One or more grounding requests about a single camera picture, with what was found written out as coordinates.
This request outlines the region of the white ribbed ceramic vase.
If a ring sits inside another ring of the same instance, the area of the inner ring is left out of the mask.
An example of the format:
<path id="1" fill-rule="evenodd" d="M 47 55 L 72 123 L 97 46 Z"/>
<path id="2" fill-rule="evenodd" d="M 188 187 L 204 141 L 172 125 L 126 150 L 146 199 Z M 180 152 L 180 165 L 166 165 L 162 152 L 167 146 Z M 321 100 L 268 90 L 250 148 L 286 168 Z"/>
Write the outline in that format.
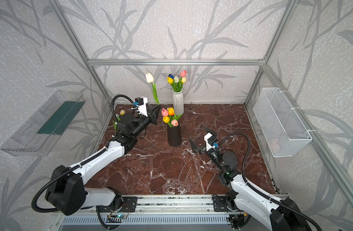
<path id="1" fill-rule="evenodd" d="M 173 108 L 177 116 L 184 113 L 184 95 L 182 91 L 173 91 Z"/>

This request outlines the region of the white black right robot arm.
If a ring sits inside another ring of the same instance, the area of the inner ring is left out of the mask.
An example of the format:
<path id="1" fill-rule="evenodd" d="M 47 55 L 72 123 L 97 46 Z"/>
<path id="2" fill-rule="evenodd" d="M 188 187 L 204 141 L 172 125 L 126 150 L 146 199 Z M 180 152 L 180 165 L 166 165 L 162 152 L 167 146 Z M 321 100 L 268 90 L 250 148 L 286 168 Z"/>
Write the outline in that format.
<path id="1" fill-rule="evenodd" d="M 189 142 L 194 153 L 207 154 L 220 170 L 220 182 L 231 189 L 226 195 L 230 210 L 248 213 L 270 231 L 310 231 L 310 224 L 318 228 L 317 223 L 303 214 L 293 200 L 281 199 L 248 180 L 243 167 L 239 167 L 236 154 L 220 148 L 227 138 L 219 141 L 216 132 L 208 128 L 205 130 L 204 145 L 197 146 L 193 140 Z"/>

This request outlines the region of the pink tulip flower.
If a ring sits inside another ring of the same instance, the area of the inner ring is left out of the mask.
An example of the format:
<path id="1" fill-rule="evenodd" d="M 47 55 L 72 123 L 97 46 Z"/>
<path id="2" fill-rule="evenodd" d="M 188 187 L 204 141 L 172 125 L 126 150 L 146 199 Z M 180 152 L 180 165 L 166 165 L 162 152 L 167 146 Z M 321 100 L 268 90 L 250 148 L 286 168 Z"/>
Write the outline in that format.
<path id="1" fill-rule="evenodd" d="M 184 70 L 184 71 L 182 71 L 182 72 L 180 73 L 180 81 L 179 81 L 179 84 L 178 84 L 178 90 L 179 90 L 179 91 L 182 91 L 183 85 L 184 85 L 184 83 L 181 82 L 181 79 L 182 79 L 183 77 L 186 77 L 186 75 L 187 75 L 187 71 L 186 71 L 186 70 Z"/>

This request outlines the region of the black cylindrical vase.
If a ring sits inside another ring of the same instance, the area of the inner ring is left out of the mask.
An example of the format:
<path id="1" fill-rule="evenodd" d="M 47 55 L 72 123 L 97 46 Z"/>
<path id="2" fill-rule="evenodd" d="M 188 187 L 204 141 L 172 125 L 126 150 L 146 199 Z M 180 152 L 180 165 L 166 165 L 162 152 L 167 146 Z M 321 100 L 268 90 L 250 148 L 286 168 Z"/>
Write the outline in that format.
<path id="1" fill-rule="evenodd" d="M 177 147 L 182 142 L 182 134 L 181 134 L 181 126 L 178 125 L 176 127 L 167 127 L 167 139 L 168 143 L 172 147 Z"/>

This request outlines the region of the tulip bouquet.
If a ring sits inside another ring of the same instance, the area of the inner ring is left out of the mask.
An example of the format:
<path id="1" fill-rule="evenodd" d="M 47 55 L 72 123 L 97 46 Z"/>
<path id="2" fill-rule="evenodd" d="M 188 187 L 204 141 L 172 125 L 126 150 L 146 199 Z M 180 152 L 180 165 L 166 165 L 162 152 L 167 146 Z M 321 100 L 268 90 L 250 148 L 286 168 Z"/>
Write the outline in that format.
<path id="1" fill-rule="evenodd" d="M 179 119 L 182 114 L 177 115 L 172 107 L 162 109 L 163 122 L 166 123 L 170 128 L 177 127 L 179 125 Z"/>

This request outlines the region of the bright yellow tulip flower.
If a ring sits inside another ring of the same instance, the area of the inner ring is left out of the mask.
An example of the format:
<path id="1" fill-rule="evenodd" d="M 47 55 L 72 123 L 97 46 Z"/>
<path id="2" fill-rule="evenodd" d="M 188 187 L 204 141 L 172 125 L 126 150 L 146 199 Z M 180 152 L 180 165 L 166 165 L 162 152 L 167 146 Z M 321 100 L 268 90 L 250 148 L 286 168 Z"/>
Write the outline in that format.
<path id="1" fill-rule="evenodd" d="M 171 85 L 173 91 L 176 92 L 176 83 L 174 81 L 174 78 L 168 77 L 167 82 Z"/>

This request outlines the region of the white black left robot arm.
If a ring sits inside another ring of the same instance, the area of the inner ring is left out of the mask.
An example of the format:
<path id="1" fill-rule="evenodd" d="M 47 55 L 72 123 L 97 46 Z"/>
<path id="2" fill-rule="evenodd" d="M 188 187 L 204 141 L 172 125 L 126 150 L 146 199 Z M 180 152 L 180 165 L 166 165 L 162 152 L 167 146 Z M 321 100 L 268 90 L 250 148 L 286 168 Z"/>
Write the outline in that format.
<path id="1" fill-rule="evenodd" d="M 82 208 L 110 206 L 117 209 L 121 193 L 110 188 L 86 188 L 87 182 L 111 162 L 123 157 L 137 143 L 137 136 L 149 124 L 157 124 L 160 106 L 147 108 L 146 115 L 135 118 L 133 114 L 121 117 L 121 131 L 106 146 L 69 167 L 60 165 L 47 183 L 33 198 L 32 208 L 37 212 L 60 211 L 72 215 Z"/>

